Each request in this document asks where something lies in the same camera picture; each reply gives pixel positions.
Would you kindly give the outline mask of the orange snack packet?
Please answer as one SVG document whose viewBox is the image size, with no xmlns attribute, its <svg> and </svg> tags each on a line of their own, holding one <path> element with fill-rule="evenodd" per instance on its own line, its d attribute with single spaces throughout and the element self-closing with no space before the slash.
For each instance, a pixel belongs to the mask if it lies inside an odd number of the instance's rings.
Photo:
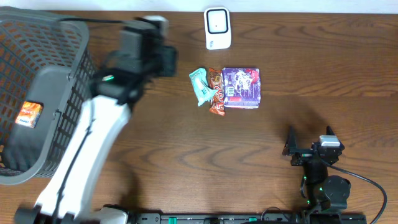
<svg viewBox="0 0 398 224">
<path fill-rule="evenodd" d="M 35 128 L 44 106 L 40 103 L 25 101 L 22 104 L 15 123 L 29 128 Z"/>
</svg>

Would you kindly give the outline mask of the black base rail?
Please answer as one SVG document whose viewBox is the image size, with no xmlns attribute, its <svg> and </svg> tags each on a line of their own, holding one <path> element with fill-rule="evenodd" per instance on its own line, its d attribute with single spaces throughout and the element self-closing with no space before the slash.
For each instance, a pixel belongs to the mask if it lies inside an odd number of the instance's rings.
<svg viewBox="0 0 398 224">
<path fill-rule="evenodd" d="M 130 224 L 240 224 L 240 223 L 310 223 L 310 224 L 366 224 L 364 215 L 325 215 L 313 214 L 299 217 L 297 214 L 267 213 L 265 215 L 162 215 L 141 213 L 134 215 Z"/>
</svg>

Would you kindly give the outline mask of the grey plastic mesh basket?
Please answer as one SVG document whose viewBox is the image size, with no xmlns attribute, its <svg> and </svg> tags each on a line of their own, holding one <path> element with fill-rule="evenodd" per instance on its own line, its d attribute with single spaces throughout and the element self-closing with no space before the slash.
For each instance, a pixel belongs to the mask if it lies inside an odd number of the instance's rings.
<svg viewBox="0 0 398 224">
<path fill-rule="evenodd" d="M 76 128 L 96 67 L 83 22 L 1 8 L 1 183 L 55 173 Z M 44 106 L 35 128 L 15 123 L 25 101 Z"/>
</svg>

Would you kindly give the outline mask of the red-brown candy bar wrapper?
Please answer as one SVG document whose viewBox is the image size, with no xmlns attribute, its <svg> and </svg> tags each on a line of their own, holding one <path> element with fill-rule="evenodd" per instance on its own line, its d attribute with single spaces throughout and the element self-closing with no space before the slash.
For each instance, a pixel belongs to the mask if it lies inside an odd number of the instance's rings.
<svg viewBox="0 0 398 224">
<path fill-rule="evenodd" d="M 210 73 L 210 88 L 215 90 L 216 93 L 211 99 L 211 107 L 209 112 L 218 114 L 220 116 L 225 115 L 224 111 L 224 93 L 223 93 L 223 76 L 221 70 L 215 70 L 209 68 Z"/>
</svg>

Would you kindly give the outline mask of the teal snack packet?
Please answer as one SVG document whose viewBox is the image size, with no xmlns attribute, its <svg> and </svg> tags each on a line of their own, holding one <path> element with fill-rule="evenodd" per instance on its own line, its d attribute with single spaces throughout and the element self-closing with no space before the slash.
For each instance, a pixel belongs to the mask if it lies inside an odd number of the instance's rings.
<svg viewBox="0 0 398 224">
<path fill-rule="evenodd" d="M 201 106 L 206 101 L 210 101 L 216 95 L 217 91 L 208 86 L 206 70 L 204 68 L 196 69 L 194 72 L 189 74 L 189 77 L 198 100 L 198 106 Z"/>
</svg>

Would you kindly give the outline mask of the purple snack box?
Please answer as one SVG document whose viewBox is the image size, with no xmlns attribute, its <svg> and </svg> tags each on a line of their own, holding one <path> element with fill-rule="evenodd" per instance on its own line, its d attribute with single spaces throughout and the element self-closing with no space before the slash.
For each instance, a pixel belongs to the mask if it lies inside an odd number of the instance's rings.
<svg viewBox="0 0 398 224">
<path fill-rule="evenodd" d="M 258 68 L 224 68 L 223 93 L 227 108 L 257 109 L 261 102 L 261 76 Z"/>
</svg>

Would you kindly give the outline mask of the white barcode scanner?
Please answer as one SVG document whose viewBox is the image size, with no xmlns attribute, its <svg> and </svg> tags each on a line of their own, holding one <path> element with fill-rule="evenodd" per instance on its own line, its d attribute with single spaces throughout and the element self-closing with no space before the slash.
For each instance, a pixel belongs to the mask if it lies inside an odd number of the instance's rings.
<svg viewBox="0 0 398 224">
<path fill-rule="evenodd" d="M 211 7 L 204 11 L 205 39 L 208 50 L 228 49 L 231 46 L 231 20 L 225 7 Z"/>
</svg>

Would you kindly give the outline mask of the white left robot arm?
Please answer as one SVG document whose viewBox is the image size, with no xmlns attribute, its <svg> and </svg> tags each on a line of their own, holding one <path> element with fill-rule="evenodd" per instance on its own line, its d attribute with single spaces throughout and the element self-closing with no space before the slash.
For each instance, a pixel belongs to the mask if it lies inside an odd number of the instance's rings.
<svg viewBox="0 0 398 224">
<path fill-rule="evenodd" d="M 119 133 L 132 117 L 146 85 L 171 77 L 177 51 L 164 44 L 169 22 L 162 16 L 124 21 L 119 50 L 111 52 L 90 80 L 73 136 L 33 208 L 19 207 L 15 223 L 133 223 L 117 205 L 91 211 L 98 177 Z"/>
</svg>

